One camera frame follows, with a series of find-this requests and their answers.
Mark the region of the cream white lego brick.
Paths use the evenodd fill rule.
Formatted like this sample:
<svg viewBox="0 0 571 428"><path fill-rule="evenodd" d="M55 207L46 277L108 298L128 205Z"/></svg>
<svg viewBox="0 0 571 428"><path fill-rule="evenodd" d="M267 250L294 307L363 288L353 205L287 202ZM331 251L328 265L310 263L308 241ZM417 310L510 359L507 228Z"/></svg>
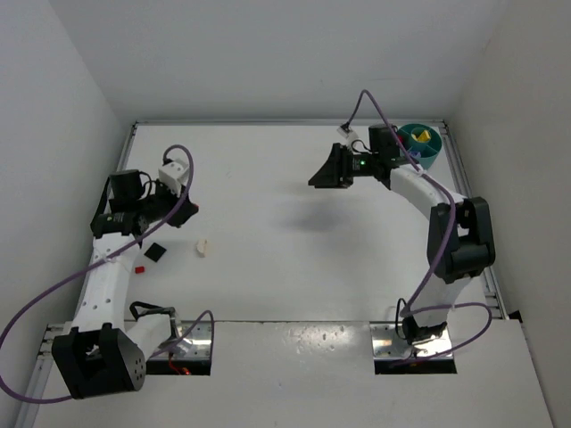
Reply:
<svg viewBox="0 0 571 428"><path fill-rule="evenodd" d="M207 239L199 239L195 246L196 253L199 257L205 258L209 250L209 241Z"/></svg>

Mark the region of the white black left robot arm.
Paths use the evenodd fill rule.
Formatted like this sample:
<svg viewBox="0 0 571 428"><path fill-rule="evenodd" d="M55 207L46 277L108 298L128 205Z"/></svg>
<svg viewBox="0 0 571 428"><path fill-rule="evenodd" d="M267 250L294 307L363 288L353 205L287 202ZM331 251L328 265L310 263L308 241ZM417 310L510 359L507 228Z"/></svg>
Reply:
<svg viewBox="0 0 571 428"><path fill-rule="evenodd" d="M178 337L175 309L126 303L129 280L145 232L165 221L181 227L198 208L190 202L190 168L169 160L146 191L136 169L109 177L112 197L91 223L93 261L87 286L70 330L54 339L52 355L74 399L138 391L146 362Z"/></svg>

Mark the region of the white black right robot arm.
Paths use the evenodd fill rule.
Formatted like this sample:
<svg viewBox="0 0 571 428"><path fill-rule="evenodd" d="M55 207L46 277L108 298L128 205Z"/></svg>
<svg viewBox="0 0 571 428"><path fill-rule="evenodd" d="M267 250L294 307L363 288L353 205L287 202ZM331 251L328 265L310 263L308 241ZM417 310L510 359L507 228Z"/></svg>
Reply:
<svg viewBox="0 0 571 428"><path fill-rule="evenodd" d="M440 335L448 314L472 278L495 261L488 202L447 189L412 156L412 142L427 144L430 128L418 135L395 126L368 129L368 147L335 143L321 168L309 179L316 189L347 189L357 177L373 177L413 205L428 221L428 271L401 309L401 331L409 344Z"/></svg>

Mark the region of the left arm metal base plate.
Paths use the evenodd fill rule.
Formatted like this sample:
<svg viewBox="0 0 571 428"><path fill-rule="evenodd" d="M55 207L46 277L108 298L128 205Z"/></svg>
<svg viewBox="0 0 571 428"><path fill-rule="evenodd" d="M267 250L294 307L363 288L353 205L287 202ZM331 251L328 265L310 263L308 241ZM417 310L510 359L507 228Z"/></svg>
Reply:
<svg viewBox="0 0 571 428"><path fill-rule="evenodd" d="M212 354L213 324L209 319L199 321L192 330L192 322L177 324L175 335L161 343L150 360L166 360L169 354L177 361L209 361Z"/></svg>

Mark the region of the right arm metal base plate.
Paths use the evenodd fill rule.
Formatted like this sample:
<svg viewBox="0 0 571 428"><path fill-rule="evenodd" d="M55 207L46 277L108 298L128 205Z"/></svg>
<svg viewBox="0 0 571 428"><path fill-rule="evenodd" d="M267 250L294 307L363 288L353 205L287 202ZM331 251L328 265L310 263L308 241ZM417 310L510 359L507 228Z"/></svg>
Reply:
<svg viewBox="0 0 571 428"><path fill-rule="evenodd" d="M370 323L372 350L375 361L428 358L453 359L451 338L447 328L439 335L408 344L401 329L396 333L394 324Z"/></svg>

